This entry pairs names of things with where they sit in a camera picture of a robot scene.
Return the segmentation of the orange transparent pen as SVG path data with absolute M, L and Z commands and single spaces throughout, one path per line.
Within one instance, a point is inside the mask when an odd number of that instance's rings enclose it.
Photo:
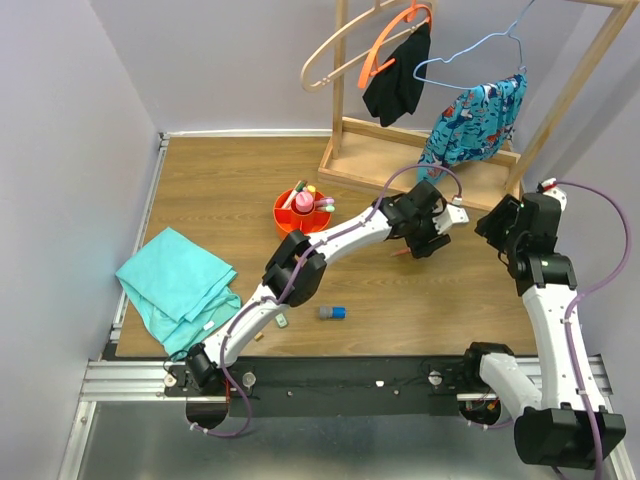
M 401 250 L 398 250 L 398 251 L 392 253 L 391 256 L 392 257 L 397 257 L 397 256 L 408 254 L 410 252 L 411 252 L 411 250 L 409 248 L 404 248 L 404 249 L 401 249 Z

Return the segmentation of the orange round desk organizer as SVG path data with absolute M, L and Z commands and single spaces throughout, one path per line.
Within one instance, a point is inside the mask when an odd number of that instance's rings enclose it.
M 283 207 L 291 192 L 292 189 L 288 189 L 281 193 L 275 200 L 272 209 L 273 220 L 279 238 L 284 239 L 296 229 L 305 235 L 326 230 L 332 217 L 330 212 L 313 210 L 302 215 L 292 208 Z

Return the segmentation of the green cap white marker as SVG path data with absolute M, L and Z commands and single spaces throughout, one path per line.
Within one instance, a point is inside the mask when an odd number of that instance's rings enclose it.
M 303 191 L 304 187 L 306 186 L 307 182 L 305 180 L 301 180 L 297 183 L 297 185 L 294 187 L 294 189 L 298 189 L 299 193 Z

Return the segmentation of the pink cap white marker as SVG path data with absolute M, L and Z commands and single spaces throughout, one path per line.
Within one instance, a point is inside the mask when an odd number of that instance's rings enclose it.
M 289 209 L 291 207 L 291 204 L 294 202 L 296 196 L 298 195 L 299 191 L 298 190 L 291 190 L 289 195 L 287 196 L 285 202 L 283 203 L 283 205 L 281 206 L 282 209 Z

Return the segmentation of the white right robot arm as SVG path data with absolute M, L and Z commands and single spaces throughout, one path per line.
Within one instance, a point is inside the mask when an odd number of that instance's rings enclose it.
M 536 385 L 503 344 L 474 342 L 460 379 L 469 390 L 489 387 L 501 421 L 511 420 L 522 462 L 591 470 L 601 478 L 606 457 L 626 434 L 623 417 L 605 404 L 592 373 L 577 312 L 571 260 L 555 247 L 566 193 L 556 186 L 505 196 L 476 225 L 476 233 L 506 260 L 531 321 L 541 383 Z

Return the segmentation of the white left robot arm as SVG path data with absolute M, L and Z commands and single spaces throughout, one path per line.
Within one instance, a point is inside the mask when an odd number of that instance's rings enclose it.
M 468 222 L 460 199 L 446 201 L 429 182 L 409 192 L 379 197 L 361 214 L 328 230 L 295 230 L 281 242 L 265 266 L 261 283 L 248 302 L 186 354 L 187 382 L 201 395 L 230 380 L 227 369 L 245 346 L 277 315 L 310 300 L 327 268 L 369 245 L 403 239 L 416 258 L 428 257 L 450 242 L 449 231 Z

